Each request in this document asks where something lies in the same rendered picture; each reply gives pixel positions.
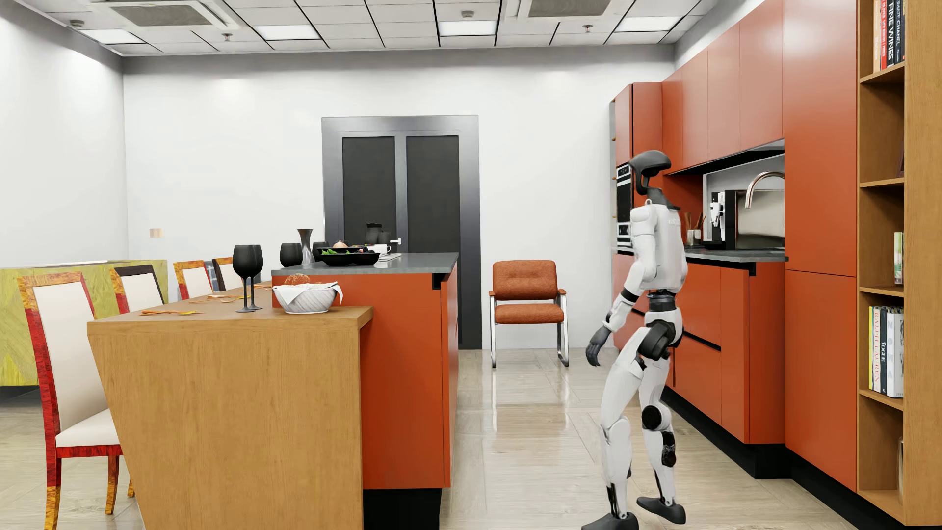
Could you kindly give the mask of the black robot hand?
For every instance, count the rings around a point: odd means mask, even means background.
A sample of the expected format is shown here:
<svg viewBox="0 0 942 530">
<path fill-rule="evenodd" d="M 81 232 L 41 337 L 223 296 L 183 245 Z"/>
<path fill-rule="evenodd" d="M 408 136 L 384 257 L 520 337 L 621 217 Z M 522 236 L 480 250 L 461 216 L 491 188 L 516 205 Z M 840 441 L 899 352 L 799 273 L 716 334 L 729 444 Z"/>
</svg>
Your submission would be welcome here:
<svg viewBox="0 0 942 530">
<path fill-rule="evenodd" d="M 585 348 L 585 356 L 591 366 L 601 366 L 598 356 L 603 346 L 606 344 L 611 330 L 606 325 L 600 326 L 591 336 L 590 341 Z"/>
</svg>

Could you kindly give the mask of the black robot head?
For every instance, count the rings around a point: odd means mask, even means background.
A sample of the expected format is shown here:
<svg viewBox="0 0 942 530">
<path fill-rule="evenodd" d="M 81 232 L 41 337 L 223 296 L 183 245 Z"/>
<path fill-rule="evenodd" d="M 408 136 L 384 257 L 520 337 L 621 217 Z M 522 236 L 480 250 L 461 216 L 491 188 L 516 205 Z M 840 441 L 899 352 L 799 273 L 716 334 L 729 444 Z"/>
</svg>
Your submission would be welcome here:
<svg viewBox="0 0 942 530">
<path fill-rule="evenodd" d="M 660 188 L 650 186 L 650 179 L 658 173 L 672 167 L 669 157 L 661 151 L 649 150 L 633 156 L 629 161 L 632 181 L 639 195 L 647 196 L 651 201 L 663 198 Z"/>
</svg>

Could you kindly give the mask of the row of upright books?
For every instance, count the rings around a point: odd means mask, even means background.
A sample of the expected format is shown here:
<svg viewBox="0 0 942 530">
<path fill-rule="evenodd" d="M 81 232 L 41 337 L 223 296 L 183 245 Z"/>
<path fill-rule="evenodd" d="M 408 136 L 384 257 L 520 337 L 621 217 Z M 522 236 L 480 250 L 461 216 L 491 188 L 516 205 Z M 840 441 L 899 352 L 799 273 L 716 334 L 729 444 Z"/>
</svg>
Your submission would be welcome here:
<svg viewBox="0 0 942 530">
<path fill-rule="evenodd" d="M 867 387 L 890 398 L 903 391 L 903 307 L 870 306 L 867 318 L 865 358 Z"/>
</svg>

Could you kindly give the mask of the orange wall cabinets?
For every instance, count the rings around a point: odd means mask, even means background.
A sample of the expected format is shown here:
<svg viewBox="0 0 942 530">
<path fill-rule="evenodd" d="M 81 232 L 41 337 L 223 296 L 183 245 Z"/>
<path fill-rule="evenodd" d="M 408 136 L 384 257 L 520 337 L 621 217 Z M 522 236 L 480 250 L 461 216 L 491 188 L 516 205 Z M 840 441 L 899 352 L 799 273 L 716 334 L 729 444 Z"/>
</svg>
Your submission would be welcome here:
<svg viewBox="0 0 942 530">
<path fill-rule="evenodd" d="M 615 166 L 649 149 L 671 175 L 705 175 L 784 152 L 783 3 L 764 0 L 661 82 L 612 101 Z"/>
</svg>

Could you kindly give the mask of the orange kitchen island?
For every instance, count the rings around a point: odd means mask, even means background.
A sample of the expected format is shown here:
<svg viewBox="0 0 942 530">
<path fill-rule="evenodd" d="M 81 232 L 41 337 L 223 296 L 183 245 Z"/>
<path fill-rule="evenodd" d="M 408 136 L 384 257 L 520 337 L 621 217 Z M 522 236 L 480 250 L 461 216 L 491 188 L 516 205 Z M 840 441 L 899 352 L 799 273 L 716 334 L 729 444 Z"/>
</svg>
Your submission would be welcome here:
<svg viewBox="0 0 942 530">
<path fill-rule="evenodd" d="M 336 305 L 370 306 L 361 330 L 364 530 L 439 530 L 450 488 L 459 376 L 458 253 L 408 253 L 374 266 L 274 269 L 338 282 Z"/>
</svg>

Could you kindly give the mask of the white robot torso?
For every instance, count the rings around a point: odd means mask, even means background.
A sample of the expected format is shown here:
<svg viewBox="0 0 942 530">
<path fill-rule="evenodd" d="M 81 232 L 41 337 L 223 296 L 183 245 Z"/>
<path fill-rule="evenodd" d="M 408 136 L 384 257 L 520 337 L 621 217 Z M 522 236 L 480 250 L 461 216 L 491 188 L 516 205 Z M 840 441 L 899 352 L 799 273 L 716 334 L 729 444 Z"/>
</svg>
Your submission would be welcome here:
<svg viewBox="0 0 942 530">
<path fill-rule="evenodd" d="M 677 308 L 676 295 L 683 288 L 688 274 L 686 252 L 681 237 L 679 209 L 664 195 L 663 198 L 657 197 L 654 201 L 647 197 L 645 203 L 647 201 L 656 205 L 654 233 L 656 268 L 654 278 L 642 287 L 642 295 L 646 296 L 649 312 L 672 311 Z"/>
</svg>

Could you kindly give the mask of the steel coffee machine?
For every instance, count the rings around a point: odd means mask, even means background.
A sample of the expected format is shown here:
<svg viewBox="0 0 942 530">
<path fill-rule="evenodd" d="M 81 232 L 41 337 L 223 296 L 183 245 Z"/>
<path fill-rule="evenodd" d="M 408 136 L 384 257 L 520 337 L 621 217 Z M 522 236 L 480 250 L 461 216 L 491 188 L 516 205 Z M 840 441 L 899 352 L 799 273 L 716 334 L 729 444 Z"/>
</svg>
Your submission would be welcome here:
<svg viewBox="0 0 942 530">
<path fill-rule="evenodd" d="M 745 189 L 714 191 L 710 195 L 710 237 L 704 245 L 713 250 L 736 250 L 738 200 L 744 199 Z"/>
</svg>

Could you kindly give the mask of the dark grey double door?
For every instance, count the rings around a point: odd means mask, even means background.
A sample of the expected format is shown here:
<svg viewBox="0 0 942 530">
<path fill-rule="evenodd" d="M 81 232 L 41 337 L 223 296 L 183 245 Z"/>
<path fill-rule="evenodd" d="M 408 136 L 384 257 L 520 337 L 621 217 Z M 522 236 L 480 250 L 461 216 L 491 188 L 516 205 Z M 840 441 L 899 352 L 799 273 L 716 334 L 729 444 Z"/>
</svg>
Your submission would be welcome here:
<svg viewBox="0 0 942 530">
<path fill-rule="evenodd" d="M 324 241 L 378 223 L 404 254 L 458 254 L 459 345 L 483 347 L 477 115 L 327 117 Z"/>
</svg>

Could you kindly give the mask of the white right robot leg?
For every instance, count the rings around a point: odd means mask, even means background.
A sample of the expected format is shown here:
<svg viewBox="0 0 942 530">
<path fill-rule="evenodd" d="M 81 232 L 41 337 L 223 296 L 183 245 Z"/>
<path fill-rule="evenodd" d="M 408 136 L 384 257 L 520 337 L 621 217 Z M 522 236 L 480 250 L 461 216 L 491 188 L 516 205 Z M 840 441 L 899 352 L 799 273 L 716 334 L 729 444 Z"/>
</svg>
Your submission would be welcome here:
<svg viewBox="0 0 942 530">
<path fill-rule="evenodd" d="M 652 360 L 638 355 L 636 360 L 642 367 L 642 383 L 639 389 L 642 407 L 642 432 L 645 448 L 660 498 L 667 503 L 676 502 L 677 444 L 672 425 L 672 413 L 662 402 L 670 360 Z"/>
</svg>

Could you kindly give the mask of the books with dark spines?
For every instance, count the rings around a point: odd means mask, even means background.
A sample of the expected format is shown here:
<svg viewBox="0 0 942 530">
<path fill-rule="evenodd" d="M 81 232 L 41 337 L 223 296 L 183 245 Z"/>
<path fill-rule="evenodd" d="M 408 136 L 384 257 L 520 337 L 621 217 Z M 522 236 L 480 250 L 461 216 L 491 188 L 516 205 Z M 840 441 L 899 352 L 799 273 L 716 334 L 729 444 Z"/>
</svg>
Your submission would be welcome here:
<svg viewBox="0 0 942 530">
<path fill-rule="evenodd" d="M 873 71 L 905 61 L 906 0 L 873 0 Z"/>
</svg>

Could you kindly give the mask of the black serving tray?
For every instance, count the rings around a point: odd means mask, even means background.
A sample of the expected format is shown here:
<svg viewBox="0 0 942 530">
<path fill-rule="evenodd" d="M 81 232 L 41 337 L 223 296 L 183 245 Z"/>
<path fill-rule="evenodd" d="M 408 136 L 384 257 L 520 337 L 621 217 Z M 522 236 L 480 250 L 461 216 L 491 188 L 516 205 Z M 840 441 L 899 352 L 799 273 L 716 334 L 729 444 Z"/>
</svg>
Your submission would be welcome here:
<svg viewBox="0 0 942 530">
<path fill-rule="evenodd" d="M 316 247 L 317 259 L 329 267 L 372 266 L 379 261 L 380 253 L 366 247 Z"/>
</svg>

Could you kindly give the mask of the wooden dining table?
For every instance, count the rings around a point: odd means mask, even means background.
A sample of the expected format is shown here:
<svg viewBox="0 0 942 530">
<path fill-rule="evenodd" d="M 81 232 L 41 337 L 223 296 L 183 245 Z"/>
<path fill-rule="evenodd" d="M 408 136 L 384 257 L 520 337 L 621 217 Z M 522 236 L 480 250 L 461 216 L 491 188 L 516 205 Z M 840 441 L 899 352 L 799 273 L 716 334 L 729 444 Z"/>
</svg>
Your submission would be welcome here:
<svg viewBox="0 0 942 530">
<path fill-rule="evenodd" d="M 362 530 L 361 329 L 186 301 L 88 322 L 146 530 Z"/>
</svg>

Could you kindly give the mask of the black robot foot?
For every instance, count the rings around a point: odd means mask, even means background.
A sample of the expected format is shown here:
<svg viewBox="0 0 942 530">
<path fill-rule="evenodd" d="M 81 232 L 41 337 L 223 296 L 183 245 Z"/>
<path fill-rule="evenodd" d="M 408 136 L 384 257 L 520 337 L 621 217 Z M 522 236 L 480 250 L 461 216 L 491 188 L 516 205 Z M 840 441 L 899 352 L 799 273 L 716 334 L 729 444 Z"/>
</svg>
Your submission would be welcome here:
<svg viewBox="0 0 942 530">
<path fill-rule="evenodd" d="M 664 498 L 660 497 L 638 497 L 637 505 L 672 524 L 686 524 L 687 522 L 686 510 L 680 503 L 667 503 Z"/>
<path fill-rule="evenodd" d="M 580 530 L 639 530 L 639 522 L 631 512 L 627 512 L 623 519 L 615 514 L 606 513 L 601 518 L 582 525 Z"/>
</svg>

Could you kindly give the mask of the yellow-green sideboard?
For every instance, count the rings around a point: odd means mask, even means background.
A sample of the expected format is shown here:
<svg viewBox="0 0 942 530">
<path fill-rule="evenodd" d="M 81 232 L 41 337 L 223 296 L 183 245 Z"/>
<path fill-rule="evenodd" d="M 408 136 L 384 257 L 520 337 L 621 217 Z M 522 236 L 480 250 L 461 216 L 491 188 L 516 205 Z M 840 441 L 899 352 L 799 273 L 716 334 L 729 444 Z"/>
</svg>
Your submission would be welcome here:
<svg viewBox="0 0 942 530">
<path fill-rule="evenodd" d="M 168 262 L 165 259 L 73 261 L 41 266 L 0 267 L 0 387 L 37 386 L 38 375 L 30 331 L 19 292 L 20 276 L 80 271 L 88 288 L 96 318 L 120 313 L 110 271 L 116 267 L 150 264 L 164 298 L 168 294 Z"/>
</svg>

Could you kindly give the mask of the orange tall cabinet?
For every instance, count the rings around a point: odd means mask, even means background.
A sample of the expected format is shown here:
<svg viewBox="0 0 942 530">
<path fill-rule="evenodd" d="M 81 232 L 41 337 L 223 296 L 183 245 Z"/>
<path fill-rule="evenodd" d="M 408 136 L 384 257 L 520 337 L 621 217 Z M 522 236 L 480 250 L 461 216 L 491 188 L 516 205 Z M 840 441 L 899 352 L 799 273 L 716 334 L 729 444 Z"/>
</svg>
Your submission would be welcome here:
<svg viewBox="0 0 942 530">
<path fill-rule="evenodd" d="M 785 445 L 856 486 L 856 0 L 783 0 Z"/>
</svg>

